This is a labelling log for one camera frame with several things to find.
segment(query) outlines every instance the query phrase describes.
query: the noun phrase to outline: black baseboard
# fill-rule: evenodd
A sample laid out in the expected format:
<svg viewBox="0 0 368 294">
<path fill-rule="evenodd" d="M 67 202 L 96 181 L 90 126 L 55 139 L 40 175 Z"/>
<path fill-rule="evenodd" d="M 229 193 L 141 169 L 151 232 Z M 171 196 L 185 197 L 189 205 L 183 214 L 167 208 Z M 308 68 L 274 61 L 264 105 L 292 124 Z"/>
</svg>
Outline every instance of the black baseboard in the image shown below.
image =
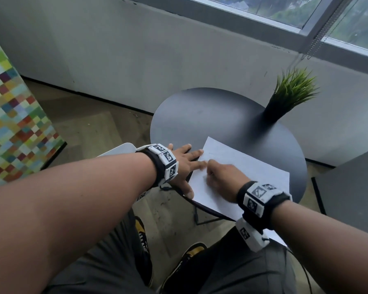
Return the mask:
<svg viewBox="0 0 368 294">
<path fill-rule="evenodd" d="M 329 164 L 326 164 L 326 163 L 322 163 L 322 162 L 318 162 L 318 161 L 315 161 L 315 160 L 307 159 L 307 158 L 305 158 L 305 161 L 310 162 L 310 163 L 314 163 L 314 164 L 317 164 L 317 165 L 320 165 L 320 166 L 328 167 L 330 169 L 335 168 L 335 166 L 332 166 L 332 165 L 329 165 Z"/>
<path fill-rule="evenodd" d="M 312 184 L 314 186 L 316 200 L 318 202 L 320 212 L 323 213 L 323 214 L 326 214 L 326 210 L 324 209 L 322 197 L 320 197 L 320 192 L 319 192 L 318 184 L 316 183 L 316 178 L 311 178 L 311 181 L 312 181 Z"/>
<path fill-rule="evenodd" d="M 128 106 L 128 105 L 125 105 L 125 104 L 117 103 L 117 102 L 114 102 L 112 100 L 102 99 L 102 98 L 97 97 L 97 96 L 93 96 L 93 95 L 82 93 L 82 92 L 77 92 L 77 91 L 74 91 L 74 90 L 70 90 L 68 88 L 62 88 L 62 87 L 59 87 L 57 85 L 47 84 L 47 83 L 45 83 L 43 81 L 40 81 L 40 80 L 37 80 L 37 79 L 33 79 L 33 78 L 30 78 L 30 77 L 27 77 L 27 76 L 21 75 L 21 77 L 23 79 L 26 79 L 26 80 L 29 80 L 29 81 L 33 81 L 33 82 L 38 83 L 38 84 L 46 85 L 46 86 L 51 87 L 51 88 L 57 88 L 59 90 L 62 90 L 62 91 L 68 92 L 68 93 L 73 93 L 73 94 L 76 94 L 76 95 L 79 95 L 79 96 L 82 96 L 82 97 L 87 97 L 87 98 L 90 98 L 90 99 L 102 101 L 102 102 L 109 103 L 109 104 L 112 104 L 112 105 L 116 105 L 116 106 L 119 106 L 119 107 L 131 109 L 133 111 L 137 111 L 137 112 L 141 112 L 141 113 L 144 113 L 144 114 L 148 114 L 149 116 L 153 116 L 154 115 L 154 113 L 152 113 L 152 112 L 145 111 L 145 110 L 142 110 L 142 109 L 139 109 L 139 108 L 135 108 L 135 107 L 132 107 L 132 106 Z"/>
<path fill-rule="evenodd" d="M 41 170 L 44 170 L 46 168 L 49 167 L 50 164 L 52 164 L 52 162 L 54 161 L 55 158 L 57 158 L 58 155 L 60 155 L 60 153 L 63 151 L 63 149 L 67 146 L 67 143 L 64 142 L 59 149 L 54 153 L 53 156 L 50 157 L 50 159 L 48 161 L 45 162 L 44 165 L 42 165 Z"/>
</svg>

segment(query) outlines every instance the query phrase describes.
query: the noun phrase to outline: person's left arm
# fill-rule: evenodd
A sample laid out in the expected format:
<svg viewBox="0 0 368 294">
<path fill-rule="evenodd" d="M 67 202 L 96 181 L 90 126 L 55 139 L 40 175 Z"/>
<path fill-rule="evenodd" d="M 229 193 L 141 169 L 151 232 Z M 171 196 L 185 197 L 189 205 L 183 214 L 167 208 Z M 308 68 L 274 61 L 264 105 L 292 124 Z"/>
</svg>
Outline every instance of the person's left arm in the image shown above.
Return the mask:
<svg viewBox="0 0 368 294">
<path fill-rule="evenodd" d="M 173 151 L 169 182 L 193 197 L 187 175 L 203 151 Z M 69 163 L 0 187 L 0 293 L 41 292 L 51 278 L 107 235 L 157 177 L 144 153 Z"/>
</svg>

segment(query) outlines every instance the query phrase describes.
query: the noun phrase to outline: person's left hand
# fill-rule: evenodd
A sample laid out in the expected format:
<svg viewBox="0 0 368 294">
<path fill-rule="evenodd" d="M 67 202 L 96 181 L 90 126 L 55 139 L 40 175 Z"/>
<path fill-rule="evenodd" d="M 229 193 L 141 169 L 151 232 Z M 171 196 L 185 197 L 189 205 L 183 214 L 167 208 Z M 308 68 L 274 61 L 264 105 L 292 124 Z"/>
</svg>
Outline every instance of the person's left hand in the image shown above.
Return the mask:
<svg viewBox="0 0 368 294">
<path fill-rule="evenodd" d="M 194 161 L 197 157 L 200 157 L 203 154 L 203 150 L 195 150 L 193 152 L 187 153 L 191 149 L 191 145 L 183 145 L 181 148 L 177 150 L 173 150 L 173 144 L 169 144 L 168 148 L 173 152 L 178 161 L 178 174 L 175 178 L 173 178 L 170 182 L 168 182 L 171 186 L 176 186 L 181 189 L 184 196 L 189 199 L 192 199 L 194 193 L 192 188 L 185 180 L 187 176 L 194 170 L 204 169 L 207 167 L 207 161 Z"/>
</svg>

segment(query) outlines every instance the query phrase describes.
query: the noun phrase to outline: gray round table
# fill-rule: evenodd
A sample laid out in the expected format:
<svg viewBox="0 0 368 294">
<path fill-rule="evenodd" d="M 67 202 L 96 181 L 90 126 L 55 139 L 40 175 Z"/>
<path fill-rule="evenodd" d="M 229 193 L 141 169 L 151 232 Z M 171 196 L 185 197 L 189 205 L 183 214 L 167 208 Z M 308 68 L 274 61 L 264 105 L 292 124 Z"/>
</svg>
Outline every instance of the gray round table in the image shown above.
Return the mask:
<svg viewBox="0 0 368 294">
<path fill-rule="evenodd" d="M 191 143 L 203 148 L 208 136 L 290 173 L 293 201 L 303 197 L 307 167 L 293 134 L 282 124 L 262 118 L 264 107 L 242 95 L 217 88 L 191 88 L 167 98 L 154 113 L 150 140 L 175 148 Z M 196 207 L 226 218 L 197 202 Z"/>
</svg>

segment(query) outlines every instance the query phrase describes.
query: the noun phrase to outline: floor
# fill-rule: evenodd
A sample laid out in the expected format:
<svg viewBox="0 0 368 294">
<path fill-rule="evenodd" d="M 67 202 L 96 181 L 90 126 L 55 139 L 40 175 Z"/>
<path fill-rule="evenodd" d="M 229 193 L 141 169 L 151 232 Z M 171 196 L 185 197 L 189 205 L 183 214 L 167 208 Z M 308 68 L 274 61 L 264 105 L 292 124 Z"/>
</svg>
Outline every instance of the floor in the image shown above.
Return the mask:
<svg viewBox="0 0 368 294">
<path fill-rule="evenodd" d="M 133 143 L 136 147 L 150 143 L 152 116 L 31 81 L 26 81 L 26 84 L 68 143 L 50 167 L 93 158 L 125 142 Z M 311 163 L 307 165 L 307 189 L 300 204 L 319 212 L 310 178 L 329 169 Z M 164 192 L 157 188 L 136 202 L 133 209 L 146 226 L 155 288 L 163 282 L 190 245 L 202 241 L 210 246 L 234 226 L 233 222 L 225 220 L 196 226 L 191 204 L 174 191 Z M 199 211 L 199 221 L 212 218 Z M 291 257 L 298 293 L 307 294 L 309 286 L 305 274 L 298 261 Z M 313 293 L 323 293 L 316 282 L 310 279 Z"/>
</svg>

